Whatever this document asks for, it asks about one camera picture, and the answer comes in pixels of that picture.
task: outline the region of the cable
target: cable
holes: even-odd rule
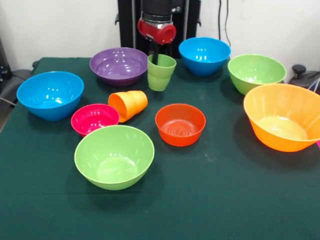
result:
[[[317,92],[317,89],[318,89],[318,86],[319,86],[319,83],[320,83],[320,78],[318,79],[316,85],[314,86],[314,92]]]
[[[229,16],[229,0],[226,0],[226,16],[225,16],[225,22],[224,22],[224,31],[225,31],[226,39],[227,39],[228,42],[229,42],[229,47],[231,47],[231,42],[230,42],[230,40],[229,40],[228,33],[227,33],[227,21],[228,21],[228,16]]]
[[[12,101],[9,101],[9,100],[7,100],[7,99],[5,99],[5,98],[3,98],[3,97],[0,97],[0,100],[5,101],[6,103],[11,104],[11,105],[13,105],[13,106],[16,105],[16,104],[13,103]]]
[[[218,12],[218,31],[219,31],[219,40],[221,40],[221,30],[220,30],[220,14],[221,14],[221,0],[219,0],[219,12]]]

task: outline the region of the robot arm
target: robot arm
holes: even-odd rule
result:
[[[173,0],[141,0],[140,34],[158,45],[172,43],[177,33],[172,21],[175,11]]]

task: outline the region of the plastic cup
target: plastic cup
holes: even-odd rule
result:
[[[152,63],[153,55],[148,57],[148,84],[149,88],[162,92],[168,86],[175,71],[177,61],[170,56],[159,54],[157,65]]]
[[[112,93],[108,105],[119,113],[119,122],[124,123],[140,113],[148,105],[148,98],[143,91],[121,91]]]

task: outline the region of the black stand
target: black stand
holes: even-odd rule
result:
[[[197,24],[200,24],[201,1],[174,0],[173,5],[179,7],[176,8],[178,10],[172,16],[177,31],[176,37],[170,47],[161,47],[159,53],[179,59],[181,58],[178,49],[180,43],[184,39],[195,37],[197,34]],[[118,0],[118,14],[115,23],[119,22],[121,47],[136,48],[150,55],[154,52],[153,43],[145,39],[139,33],[137,27],[138,20],[141,17],[141,9],[141,0]]]

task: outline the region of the bowl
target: bowl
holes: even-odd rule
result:
[[[76,109],[84,87],[82,79],[73,73],[51,71],[24,81],[16,95],[32,114],[47,121],[59,121]]]
[[[85,136],[75,149],[78,171],[106,190],[126,189],[147,172],[155,147],[143,131],[127,125],[99,128]]]
[[[285,83],[253,88],[244,110],[256,137],[268,147],[297,152],[320,140],[320,95]]]
[[[205,115],[196,107],[184,103],[164,106],[155,115],[160,137],[175,147],[194,144],[206,125]]]
[[[111,48],[94,55],[90,68],[105,83],[127,87],[136,83],[147,71],[148,56],[135,48]]]
[[[82,137],[99,128],[119,123],[119,113],[107,104],[90,104],[77,110],[71,118],[71,126]]]
[[[286,68],[280,62],[258,54],[232,58],[228,70],[234,86],[243,95],[260,85],[280,83],[287,75]]]
[[[215,73],[228,60],[231,49],[223,41],[210,37],[192,37],[179,45],[184,65],[196,76]]]

